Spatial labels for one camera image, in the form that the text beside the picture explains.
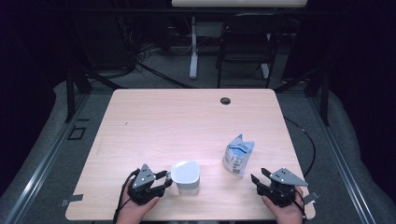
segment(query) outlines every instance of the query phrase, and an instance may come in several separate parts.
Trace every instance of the chair leg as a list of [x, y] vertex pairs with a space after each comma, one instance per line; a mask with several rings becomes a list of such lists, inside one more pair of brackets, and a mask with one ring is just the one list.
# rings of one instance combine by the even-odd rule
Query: chair leg
[[261, 67], [262, 67], [262, 63], [259, 63], [259, 65], [257, 65], [257, 67], [256, 67], [256, 71], [259, 70], [259, 68], [261, 68]]
[[220, 56], [216, 59], [216, 69], [219, 69]]
[[270, 86], [270, 81], [271, 81], [271, 75], [272, 75], [273, 67], [274, 67], [274, 62], [271, 62], [270, 63], [270, 69], [268, 71], [267, 82], [265, 83], [265, 89], [268, 89], [268, 87]]
[[221, 66], [222, 66], [222, 62], [221, 59], [219, 60], [219, 71], [218, 71], [218, 89], [220, 89], [220, 81], [221, 81]]

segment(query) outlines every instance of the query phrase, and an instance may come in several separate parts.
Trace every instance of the gray floor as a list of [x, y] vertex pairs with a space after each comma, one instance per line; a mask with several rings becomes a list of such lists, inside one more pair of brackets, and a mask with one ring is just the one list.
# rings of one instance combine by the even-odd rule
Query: gray floor
[[[198, 78], [195, 80], [189, 79], [189, 53], [175, 54], [153, 50], [143, 64], [197, 88], [216, 88], [216, 48], [201, 46], [199, 53]], [[280, 50], [270, 86], [272, 89], [282, 84], [280, 79], [287, 55], [288, 48]], [[233, 77], [235, 71], [237, 74], [243, 74], [254, 70], [249, 66], [230, 66], [225, 71], [228, 72], [226, 76]], [[261, 72], [256, 71], [255, 76], [260, 75]], [[131, 74], [111, 80], [126, 88], [176, 88], [175, 85], [139, 66]], [[92, 94], [80, 95], [77, 92], [78, 113], [69, 124], [64, 123], [65, 85], [62, 83], [55, 88], [57, 101], [48, 123], [25, 164], [0, 200], [1, 223], [84, 223], [66, 220], [64, 213], [67, 206], [60, 206], [59, 203], [73, 194], [111, 97], [110, 88], [95, 80], [91, 80], [91, 83]], [[263, 86], [263, 82], [255, 79], [236, 82], [225, 80], [223, 84], [223, 88]], [[325, 127], [318, 117], [317, 100], [306, 98], [302, 94], [303, 87], [304, 83], [288, 92], [278, 94], [277, 97], [284, 116], [303, 127], [312, 137], [317, 149], [315, 163], [306, 181], [309, 183], [309, 189], [316, 190], [321, 197], [315, 203], [317, 215], [308, 223], [392, 223], [396, 220], [395, 205], [372, 181], [361, 163], [359, 145], [342, 104], [331, 94], [331, 125]], [[305, 171], [312, 160], [312, 144], [300, 128], [288, 121], [285, 122], [299, 162]], [[73, 135], [69, 136], [73, 127], [86, 130], [81, 140], [70, 140], [70, 137], [73, 138]], [[49, 166], [43, 167], [44, 161], [53, 163], [46, 163]], [[32, 179], [41, 180], [42, 184], [29, 185]]]

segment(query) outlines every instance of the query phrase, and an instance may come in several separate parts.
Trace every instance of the black cable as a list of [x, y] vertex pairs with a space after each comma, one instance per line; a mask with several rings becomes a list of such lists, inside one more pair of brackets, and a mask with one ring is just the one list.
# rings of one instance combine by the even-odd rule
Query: black cable
[[147, 44], [146, 46], [142, 46], [142, 48], [140, 49], [139, 54], [141, 54], [141, 53], [146, 53], [146, 52], [151, 53], [151, 51], [154, 50], [154, 49], [156, 49], [156, 46], [155, 46], [155, 45], [153, 45], [153, 44]]
[[120, 212], [121, 208], [131, 200], [131, 198], [130, 198], [128, 201], [126, 201], [126, 203], [124, 203], [123, 205], [121, 205], [121, 203], [122, 203], [122, 196], [123, 196], [123, 193], [124, 193], [124, 191], [125, 191], [125, 187], [126, 187], [126, 185], [128, 184], [129, 179], [131, 179], [131, 177], [132, 177], [133, 175], [136, 175], [136, 173], [135, 173], [135, 172], [130, 173], [130, 174], [128, 175], [128, 177], [126, 178], [124, 184], [122, 185], [122, 189], [121, 189], [121, 193], [120, 193], [120, 198], [119, 198], [119, 203], [118, 203], [118, 205], [117, 205], [117, 209], [116, 209], [116, 212], [114, 213], [114, 217], [113, 217], [113, 223], [117, 223], [117, 219], [119, 218], [119, 212]]
[[296, 122], [294, 122], [294, 121], [292, 121], [291, 119], [288, 119], [288, 118], [286, 118], [286, 117], [283, 117], [283, 118], [284, 118], [285, 120], [289, 121], [290, 123], [294, 124], [295, 126], [297, 126], [299, 129], [301, 129], [301, 131], [306, 135], [306, 137], [308, 137], [309, 141], [310, 141], [311, 144], [312, 144], [312, 148], [313, 148], [313, 153], [314, 153], [314, 155], [312, 156], [311, 164], [309, 165], [308, 169], [307, 169], [307, 170], [305, 171], [305, 173], [304, 173], [304, 177], [306, 177], [306, 176], [309, 174], [309, 172], [311, 171], [312, 166], [314, 165], [315, 159], [316, 159], [316, 157], [317, 157], [317, 148], [315, 147], [314, 140], [312, 140], [311, 136], [306, 132], [306, 130], [305, 130], [304, 128], [302, 128], [300, 125], [298, 125]]
[[168, 76], [166, 76], [166, 75], [160, 73], [160, 72], [157, 71], [157, 70], [154, 70], [154, 69], [152, 69], [152, 68], [150, 68], [150, 67], [147, 67], [146, 65], [142, 64], [141, 62], [136, 62], [136, 63], [139, 64], [140, 66], [142, 66], [144, 69], [148, 70], [150, 73], [154, 74], [155, 76], [161, 77], [161, 78], [163, 78], [165, 81], [167, 81], [167, 82], [169, 82], [169, 83], [171, 83], [171, 84], [173, 84], [173, 85], [176, 85], [176, 86], [178, 86], [178, 87], [182, 87], [182, 88], [185, 88], [185, 89], [197, 89], [196, 87], [193, 87], [193, 86], [184, 84], [184, 83], [182, 83], [182, 82], [179, 82], [179, 81], [177, 81], [177, 80], [174, 80], [174, 79], [172, 79], [172, 78], [170, 78], [170, 77], [168, 77]]
[[294, 203], [298, 207], [298, 209], [300, 210], [301, 214], [303, 215], [303, 223], [304, 223], [304, 221], [306, 220], [306, 214], [305, 214], [305, 204], [304, 204], [303, 195], [301, 195], [298, 190], [295, 190], [295, 192], [297, 192], [300, 195], [301, 201], [303, 202], [303, 206], [301, 206], [301, 205], [297, 204], [297, 202], [295, 200], [293, 200], [291, 197], [289, 197], [288, 194], [284, 193], [279, 188], [273, 187], [273, 189], [276, 189], [280, 194], [282, 194], [284, 197], [288, 198], [292, 203]]

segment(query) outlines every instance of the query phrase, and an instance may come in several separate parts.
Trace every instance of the plastic bag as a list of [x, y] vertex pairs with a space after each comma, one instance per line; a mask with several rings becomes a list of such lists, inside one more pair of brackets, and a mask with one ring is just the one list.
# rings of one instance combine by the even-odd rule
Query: plastic bag
[[234, 175], [244, 176], [248, 158], [254, 148], [254, 142], [244, 142], [239, 134], [226, 148], [223, 164]]

